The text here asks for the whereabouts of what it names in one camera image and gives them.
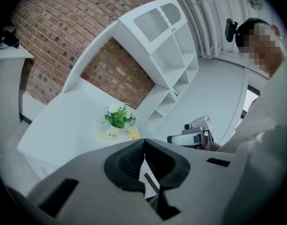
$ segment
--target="white shelf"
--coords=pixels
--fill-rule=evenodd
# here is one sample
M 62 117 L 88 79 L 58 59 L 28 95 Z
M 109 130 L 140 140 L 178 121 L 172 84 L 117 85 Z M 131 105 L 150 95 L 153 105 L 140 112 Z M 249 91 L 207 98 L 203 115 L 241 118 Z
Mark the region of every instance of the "white shelf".
M 164 73 L 165 80 L 168 84 L 168 87 L 171 88 L 180 78 L 180 76 L 184 73 L 185 68 L 179 69 L 170 69 Z
M 189 64 L 194 59 L 194 57 L 196 57 L 195 52 L 182 53 L 182 58 L 183 58 L 185 68 L 189 66 Z
M 0 60 L 34 58 L 21 45 L 18 48 L 0 49 Z
M 170 36 L 150 58 L 164 77 L 168 88 L 174 85 L 185 70 L 182 54 L 173 36 Z
M 198 70 L 199 70 L 198 60 L 195 57 L 186 69 L 186 71 L 188 73 L 189 83 L 191 83 L 192 80 L 195 78 Z
M 142 101 L 139 107 L 136 110 L 136 113 L 139 115 L 140 120 L 145 121 L 151 114 L 155 111 L 161 101 L 169 93 L 169 89 L 155 85 L 148 96 Z
M 194 41 L 192 40 L 192 36 L 187 23 L 174 33 L 174 37 L 182 54 L 196 52 Z
M 177 91 L 177 93 L 179 93 L 178 96 L 175 96 L 177 100 L 180 99 L 180 97 L 183 95 L 183 93 L 188 88 L 188 86 L 189 86 L 189 78 L 188 78 L 187 72 L 184 71 L 182 76 L 178 79 L 178 81 L 173 86 L 173 92 Z
M 166 97 L 162 100 L 162 102 L 157 107 L 157 111 L 163 116 L 167 116 L 168 113 L 172 110 L 176 101 L 171 92 L 169 92 Z
M 164 116 L 155 110 L 147 120 L 147 126 L 151 130 L 155 130 L 163 121 Z

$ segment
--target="potted plant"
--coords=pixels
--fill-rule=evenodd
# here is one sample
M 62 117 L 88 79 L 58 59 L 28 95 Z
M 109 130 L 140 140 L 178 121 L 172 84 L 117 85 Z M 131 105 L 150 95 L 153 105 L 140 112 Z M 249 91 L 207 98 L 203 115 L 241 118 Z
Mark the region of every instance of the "potted plant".
M 101 138 L 107 140 L 117 139 L 123 131 L 137 124 L 136 117 L 127 110 L 127 104 L 123 107 L 116 105 L 103 108 L 104 117 L 99 120 L 97 133 Z

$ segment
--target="brick wall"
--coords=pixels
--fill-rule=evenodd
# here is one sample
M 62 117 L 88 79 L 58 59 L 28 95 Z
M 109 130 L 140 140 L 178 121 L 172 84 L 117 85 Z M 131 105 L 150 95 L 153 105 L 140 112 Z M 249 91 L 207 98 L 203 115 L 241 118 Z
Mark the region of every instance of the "brick wall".
M 21 88 L 47 104 L 58 95 L 90 42 L 122 14 L 153 0 L 21 0 L 11 21 L 35 59 L 25 62 Z M 113 39 L 82 77 L 137 108 L 153 82 Z

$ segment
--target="plant pot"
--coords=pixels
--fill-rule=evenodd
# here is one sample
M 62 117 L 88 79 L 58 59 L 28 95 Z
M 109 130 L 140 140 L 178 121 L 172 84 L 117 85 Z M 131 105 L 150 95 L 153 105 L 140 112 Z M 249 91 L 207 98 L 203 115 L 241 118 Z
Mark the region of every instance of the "plant pot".
M 123 129 L 110 126 L 109 129 L 104 129 L 102 127 L 102 121 L 105 119 L 100 119 L 97 124 L 97 134 L 99 137 L 106 139 L 106 140 L 116 140 L 123 134 Z

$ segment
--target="white cabinet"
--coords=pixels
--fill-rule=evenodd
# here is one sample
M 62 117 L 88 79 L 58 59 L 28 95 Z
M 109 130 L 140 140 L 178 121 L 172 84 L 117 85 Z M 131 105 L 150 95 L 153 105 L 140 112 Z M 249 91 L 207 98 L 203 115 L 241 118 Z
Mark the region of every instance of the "white cabinet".
M 34 58 L 21 45 L 0 49 L 0 154 L 20 125 L 19 86 L 25 58 Z
M 157 0 L 121 16 L 113 37 L 156 84 L 136 110 L 155 130 L 199 69 L 187 19 L 176 0 Z

